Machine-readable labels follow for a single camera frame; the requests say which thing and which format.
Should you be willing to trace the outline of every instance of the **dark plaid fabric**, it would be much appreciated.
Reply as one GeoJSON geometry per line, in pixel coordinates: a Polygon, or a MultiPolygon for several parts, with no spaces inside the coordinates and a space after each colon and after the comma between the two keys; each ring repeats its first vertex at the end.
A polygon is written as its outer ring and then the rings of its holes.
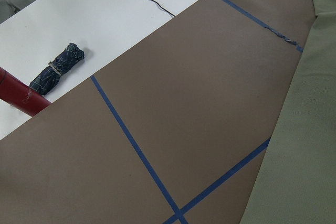
{"type": "Polygon", "coordinates": [[[49,63],[29,85],[41,95],[47,94],[59,82],[60,76],[67,73],[78,61],[84,59],[84,52],[76,44],[70,43],[67,48],[49,63]]]}

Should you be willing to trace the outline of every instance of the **umbrella strap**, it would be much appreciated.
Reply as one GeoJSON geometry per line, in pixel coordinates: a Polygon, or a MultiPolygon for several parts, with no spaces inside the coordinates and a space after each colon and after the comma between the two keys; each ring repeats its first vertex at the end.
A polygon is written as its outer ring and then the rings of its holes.
{"type": "Polygon", "coordinates": [[[49,62],[49,66],[53,69],[53,71],[55,71],[56,74],[58,74],[59,76],[62,76],[62,74],[58,72],[58,70],[53,66],[52,62],[49,62]]]}

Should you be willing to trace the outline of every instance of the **blue tape strip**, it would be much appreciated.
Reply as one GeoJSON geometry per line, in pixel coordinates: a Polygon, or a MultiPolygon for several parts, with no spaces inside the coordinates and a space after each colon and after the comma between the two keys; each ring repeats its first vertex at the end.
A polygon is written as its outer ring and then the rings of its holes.
{"type": "Polygon", "coordinates": [[[292,44],[294,46],[297,46],[297,50],[298,51],[300,51],[300,49],[302,49],[302,47],[298,46],[297,41],[289,39],[288,37],[286,37],[285,35],[283,35],[282,33],[278,32],[278,31],[276,31],[275,29],[273,29],[272,27],[270,27],[266,23],[262,22],[260,19],[256,18],[251,13],[248,13],[247,11],[245,11],[244,9],[242,9],[241,7],[239,7],[238,5],[236,5],[235,3],[231,2],[230,0],[222,0],[222,1],[224,1],[226,4],[228,4],[232,8],[236,9],[237,11],[239,11],[241,14],[245,15],[249,19],[253,20],[258,25],[262,26],[263,28],[266,28],[266,29],[270,30],[276,36],[282,38],[285,42],[290,43],[290,44],[292,44]]]}
{"type": "Polygon", "coordinates": [[[105,94],[105,92],[103,91],[102,87],[100,86],[99,82],[97,81],[97,79],[94,76],[91,76],[91,80],[93,81],[93,83],[95,84],[97,90],[99,91],[100,95],[102,96],[102,98],[104,99],[106,105],[109,107],[110,111],[112,112],[113,116],[115,117],[116,121],[118,122],[118,124],[120,125],[121,129],[123,130],[124,134],[126,135],[126,137],[128,138],[128,140],[130,141],[131,145],[133,146],[134,150],[136,151],[136,153],[138,154],[139,158],[141,159],[142,163],[144,164],[144,166],[146,167],[146,169],[148,170],[148,172],[150,173],[150,175],[152,176],[153,180],[155,181],[155,183],[157,184],[158,188],[160,189],[160,191],[162,192],[163,196],[165,197],[165,199],[167,200],[168,204],[171,206],[171,208],[173,209],[175,216],[177,217],[177,219],[180,220],[181,224],[188,224],[188,222],[186,221],[186,219],[184,218],[184,216],[182,215],[180,209],[178,208],[177,204],[175,203],[174,199],[172,198],[172,196],[169,194],[168,190],[165,188],[164,184],[162,183],[162,181],[160,180],[159,176],[156,174],[154,168],[152,167],[152,165],[149,163],[148,159],[145,157],[145,155],[143,154],[143,152],[141,151],[139,145],[136,143],[136,141],[134,140],[132,134],[130,133],[130,131],[127,129],[126,125],[124,124],[123,120],[121,119],[120,115],[117,113],[117,111],[115,110],[114,106],[112,105],[112,103],[110,102],[109,98],[107,97],[107,95],[105,94]]]}
{"type": "MultiPolygon", "coordinates": [[[[208,186],[204,191],[202,191],[199,195],[197,195],[194,199],[192,199],[188,204],[186,204],[182,209],[182,214],[185,214],[198,203],[200,203],[205,197],[207,197],[210,193],[212,193],[215,189],[217,189],[221,184],[231,178],[235,173],[237,173],[240,169],[242,169],[246,164],[248,164],[252,159],[258,156],[263,150],[265,150],[269,144],[270,138],[263,142],[259,147],[257,147],[254,151],[248,154],[245,158],[243,158],[238,164],[232,167],[227,173],[225,173],[218,180],[213,182],[210,186],[208,186]]],[[[172,224],[176,220],[175,216],[170,217],[164,224],[172,224]]]]}

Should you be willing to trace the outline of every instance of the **green cloth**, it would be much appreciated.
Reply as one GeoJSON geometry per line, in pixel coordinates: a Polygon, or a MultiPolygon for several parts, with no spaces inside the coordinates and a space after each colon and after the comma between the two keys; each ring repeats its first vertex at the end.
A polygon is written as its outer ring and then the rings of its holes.
{"type": "Polygon", "coordinates": [[[336,0],[317,19],[240,224],[336,223],[336,0]]]}

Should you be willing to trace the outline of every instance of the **red cylinder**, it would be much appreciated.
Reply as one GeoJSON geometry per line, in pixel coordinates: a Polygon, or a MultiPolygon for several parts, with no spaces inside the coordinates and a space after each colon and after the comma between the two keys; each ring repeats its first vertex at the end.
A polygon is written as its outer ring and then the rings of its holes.
{"type": "Polygon", "coordinates": [[[0,67],[0,99],[30,116],[51,103],[0,67]]]}

